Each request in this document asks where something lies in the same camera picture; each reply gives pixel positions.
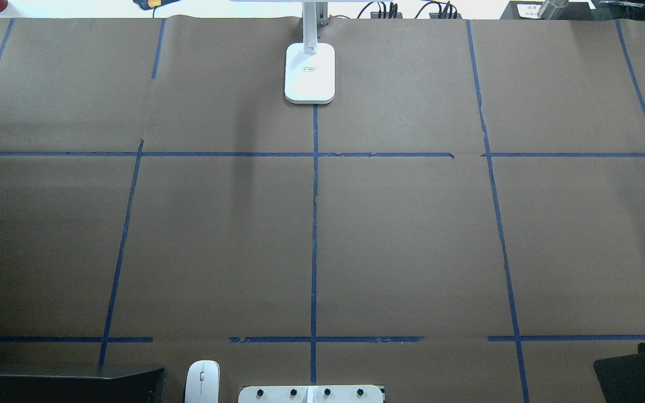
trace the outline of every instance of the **cable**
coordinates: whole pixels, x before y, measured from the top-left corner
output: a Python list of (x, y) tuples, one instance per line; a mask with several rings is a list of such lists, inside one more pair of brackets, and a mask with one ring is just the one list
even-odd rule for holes
[(456, 20), (456, 7), (451, 2), (447, 2), (445, 6), (445, 11), (442, 12), (440, 18), (445, 18), (445, 20)]
[(427, 2), (427, 3), (425, 3), (425, 5), (422, 6), (422, 8), (420, 8), (419, 11), (417, 11), (417, 15), (414, 16), (414, 20), (417, 20), (417, 17), (422, 13), (422, 11), (425, 9), (425, 7), (427, 7), (430, 4), (436, 4), (437, 7), (440, 8), (440, 15), (442, 14), (442, 3), (440, 3), (440, 2)]
[(450, 14), (450, 3), (447, 2), (445, 9), (437, 15), (438, 20), (448, 20), (447, 16)]
[(380, 9), (380, 12), (382, 12), (382, 7), (380, 7), (380, 3), (379, 3), (379, 2), (369, 2), (369, 3), (367, 3), (367, 4), (365, 5), (365, 7), (363, 7), (363, 9), (362, 9), (362, 10), (360, 10), (360, 13), (358, 14), (358, 18), (360, 18), (360, 17), (363, 15), (363, 13), (365, 12), (366, 8), (368, 8), (370, 5), (372, 5), (372, 4), (374, 4), (374, 3), (377, 3), (377, 7)]

